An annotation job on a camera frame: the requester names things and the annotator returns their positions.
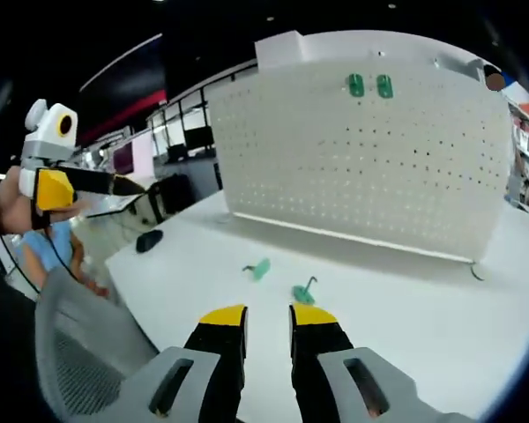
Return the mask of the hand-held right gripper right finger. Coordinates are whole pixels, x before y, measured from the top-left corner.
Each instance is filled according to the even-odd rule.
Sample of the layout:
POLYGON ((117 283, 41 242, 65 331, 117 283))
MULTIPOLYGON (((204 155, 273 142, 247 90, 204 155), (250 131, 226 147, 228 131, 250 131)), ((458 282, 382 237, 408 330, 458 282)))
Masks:
POLYGON ((289 306, 292 386, 304 422, 471 422, 423 402, 414 379, 367 347, 355 348, 336 317, 289 306))

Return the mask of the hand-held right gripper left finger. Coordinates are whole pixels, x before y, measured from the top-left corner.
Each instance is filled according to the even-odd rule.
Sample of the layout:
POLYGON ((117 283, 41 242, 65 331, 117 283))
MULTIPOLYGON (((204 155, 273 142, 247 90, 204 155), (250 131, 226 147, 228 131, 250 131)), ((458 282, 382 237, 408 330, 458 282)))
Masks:
POLYGON ((235 422, 244 387, 248 307, 204 315, 122 386, 115 422, 235 422))

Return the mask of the person's left hand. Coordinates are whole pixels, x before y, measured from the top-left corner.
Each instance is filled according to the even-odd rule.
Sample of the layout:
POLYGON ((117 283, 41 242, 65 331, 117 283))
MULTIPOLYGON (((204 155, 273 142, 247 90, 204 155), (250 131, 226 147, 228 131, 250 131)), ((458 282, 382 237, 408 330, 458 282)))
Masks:
POLYGON ((30 199, 19 190, 20 167, 11 167, 0 181, 0 234, 24 234, 34 229, 30 199))

